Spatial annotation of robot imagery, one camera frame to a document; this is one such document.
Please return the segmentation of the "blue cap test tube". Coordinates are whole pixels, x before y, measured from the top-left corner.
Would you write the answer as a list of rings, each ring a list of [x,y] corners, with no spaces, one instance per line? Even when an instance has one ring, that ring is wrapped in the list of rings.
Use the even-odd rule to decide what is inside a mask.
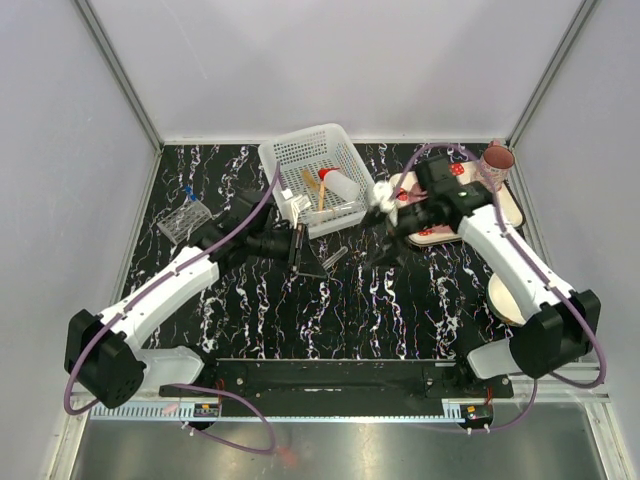
[[[193,193],[193,190],[190,187],[186,187],[185,188],[185,192],[187,194],[187,198],[190,201],[196,201],[197,200],[197,197],[195,196],[195,194]]]
[[[348,248],[346,246],[342,246],[338,251],[336,251],[333,255],[327,258],[323,263],[322,267],[325,270],[330,269],[333,265],[335,265],[341,258],[343,258],[348,253]]]

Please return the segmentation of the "bundle of plastic pipettes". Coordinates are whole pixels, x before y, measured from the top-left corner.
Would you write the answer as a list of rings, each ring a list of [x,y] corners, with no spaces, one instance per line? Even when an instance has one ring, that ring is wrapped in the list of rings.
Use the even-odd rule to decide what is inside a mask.
[[[345,217],[347,215],[357,213],[360,209],[360,203],[353,201],[347,202],[335,207],[326,208],[323,210],[312,211],[307,214],[307,220],[310,224],[320,224],[329,222],[338,218]]]

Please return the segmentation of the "wash bottle red cap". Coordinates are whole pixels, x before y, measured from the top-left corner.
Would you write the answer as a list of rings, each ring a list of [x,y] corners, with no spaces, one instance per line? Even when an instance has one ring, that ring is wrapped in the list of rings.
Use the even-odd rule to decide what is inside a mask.
[[[325,188],[339,196],[345,202],[355,201],[360,193],[360,186],[338,168],[323,168],[318,171],[319,179]]]

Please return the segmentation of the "clear test tube rack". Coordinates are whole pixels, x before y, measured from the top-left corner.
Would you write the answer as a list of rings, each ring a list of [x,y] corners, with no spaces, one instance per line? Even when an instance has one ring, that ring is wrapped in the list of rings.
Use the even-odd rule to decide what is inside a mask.
[[[211,218],[210,210],[202,202],[189,200],[159,220],[157,225],[162,234],[178,245]]]

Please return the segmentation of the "wooden test tube clamp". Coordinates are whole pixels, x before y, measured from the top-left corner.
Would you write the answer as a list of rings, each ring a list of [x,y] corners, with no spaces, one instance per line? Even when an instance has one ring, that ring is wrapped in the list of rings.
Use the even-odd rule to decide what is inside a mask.
[[[325,182],[324,180],[322,180],[319,184],[319,189],[318,189],[318,211],[321,212],[324,210],[324,202],[325,202]]]

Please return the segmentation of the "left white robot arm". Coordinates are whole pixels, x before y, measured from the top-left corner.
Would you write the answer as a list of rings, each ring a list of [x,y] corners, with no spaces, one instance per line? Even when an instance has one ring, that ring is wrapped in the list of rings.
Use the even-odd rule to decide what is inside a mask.
[[[285,203],[284,219],[272,220],[268,194],[234,198],[218,216],[190,201],[162,219],[161,232],[179,247],[175,258],[132,294],[98,314],[81,310],[68,325],[64,368],[69,380],[65,409],[75,384],[107,408],[119,407],[139,390],[176,384],[196,396],[215,386],[216,372],[194,347],[147,349],[151,334],[187,301],[251,258],[274,260],[293,274],[323,279],[298,216],[311,205],[296,195]]]

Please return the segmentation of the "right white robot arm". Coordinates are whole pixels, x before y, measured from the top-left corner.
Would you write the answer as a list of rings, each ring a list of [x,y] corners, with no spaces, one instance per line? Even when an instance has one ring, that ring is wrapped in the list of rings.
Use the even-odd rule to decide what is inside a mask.
[[[591,290],[577,291],[526,244],[507,222],[489,178],[461,183],[447,157],[412,157],[395,182],[379,182],[371,201],[383,215],[390,248],[423,230],[446,226],[469,244],[502,281],[523,319],[504,340],[464,353],[454,384],[466,396],[486,389],[490,378],[522,373],[557,377],[559,368],[594,352],[603,383],[607,361],[596,332],[601,302]]]

